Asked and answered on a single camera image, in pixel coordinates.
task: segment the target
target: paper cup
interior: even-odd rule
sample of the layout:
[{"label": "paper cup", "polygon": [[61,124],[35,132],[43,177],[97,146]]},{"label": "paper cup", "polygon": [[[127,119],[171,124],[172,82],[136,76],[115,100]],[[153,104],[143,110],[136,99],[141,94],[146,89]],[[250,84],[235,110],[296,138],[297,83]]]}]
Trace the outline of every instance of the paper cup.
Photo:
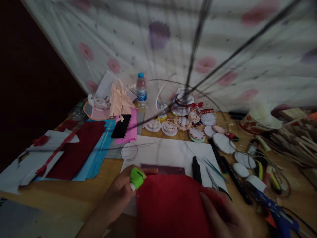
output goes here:
[{"label": "paper cup", "polygon": [[279,129],[282,127],[282,123],[274,117],[272,125],[264,125],[255,120],[249,113],[240,121],[239,126],[241,129],[250,134],[260,134],[273,129]]}]

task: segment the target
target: plastic water bottle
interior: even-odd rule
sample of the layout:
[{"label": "plastic water bottle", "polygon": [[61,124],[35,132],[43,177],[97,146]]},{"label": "plastic water bottle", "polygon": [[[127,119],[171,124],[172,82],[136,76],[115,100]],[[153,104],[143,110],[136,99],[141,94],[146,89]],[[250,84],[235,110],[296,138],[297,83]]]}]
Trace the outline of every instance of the plastic water bottle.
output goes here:
[{"label": "plastic water bottle", "polygon": [[146,107],[146,83],[144,80],[144,74],[138,73],[138,81],[136,82],[136,90],[138,95],[139,108]]}]

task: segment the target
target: smartphone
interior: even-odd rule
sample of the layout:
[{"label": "smartphone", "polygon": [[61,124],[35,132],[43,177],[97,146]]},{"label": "smartphone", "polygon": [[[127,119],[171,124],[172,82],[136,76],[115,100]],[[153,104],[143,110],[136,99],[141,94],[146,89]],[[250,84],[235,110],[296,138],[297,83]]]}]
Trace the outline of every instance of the smartphone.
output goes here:
[{"label": "smartphone", "polygon": [[126,132],[128,130],[130,120],[131,120],[131,115],[122,115],[124,120],[123,122],[118,121],[115,128],[113,129],[111,138],[119,138],[123,139],[125,138]]}]

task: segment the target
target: hand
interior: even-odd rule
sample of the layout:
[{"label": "hand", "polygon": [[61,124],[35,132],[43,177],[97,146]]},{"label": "hand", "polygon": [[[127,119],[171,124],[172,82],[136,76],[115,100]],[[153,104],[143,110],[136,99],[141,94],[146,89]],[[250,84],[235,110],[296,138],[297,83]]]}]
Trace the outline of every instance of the hand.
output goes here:
[{"label": "hand", "polygon": [[[103,196],[100,204],[93,210],[84,225],[81,227],[76,238],[99,238],[103,237],[110,223],[118,219],[125,207],[135,196],[130,186],[131,170],[137,167],[130,165],[125,168],[110,185]],[[145,174],[157,174],[158,169],[141,169]]]},{"label": "hand", "polygon": [[[218,196],[223,197],[225,194],[208,188]],[[252,228],[246,218],[233,205],[233,202],[225,195],[225,204],[219,209],[219,212],[212,205],[209,198],[200,193],[202,203],[204,204],[210,225],[215,231],[216,237],[219,238],[252,238]]]},{"label": "hand", "polygon": [[[106,212],[105,216],[107,216],[109,223],[118,219],[131,199],[135,196],[136,192],[132,191],[130,185],[130,174],[134,167],[137,166],[130,165],[118,174],[101,200],[100,206]],[[158,169],[137,168],[145,174],[157,174],[159,172]]]}]

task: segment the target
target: red fabric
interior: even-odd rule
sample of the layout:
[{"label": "red fabric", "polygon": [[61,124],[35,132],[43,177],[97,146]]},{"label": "red fabric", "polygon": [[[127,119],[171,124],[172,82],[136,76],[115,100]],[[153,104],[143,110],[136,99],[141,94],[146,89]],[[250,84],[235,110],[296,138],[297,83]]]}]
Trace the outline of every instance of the red fabric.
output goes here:
[{"label": "red fabric", "polygon": [[76,133],[79,142],[67,143],[64,153],[47,174],[48,178],[72,180],[88,159],[105,131],[105,122],[86,122]]},{"label": "red fabric", "polygon": [[66,120],[57,131],[65,131],[65,129],[72,130],[79,121]]},{"label": "red fabric", "polygon": [[220,198],[187,175],[149,175],[137,191],[136,238],[214,237],[199,192]]}]

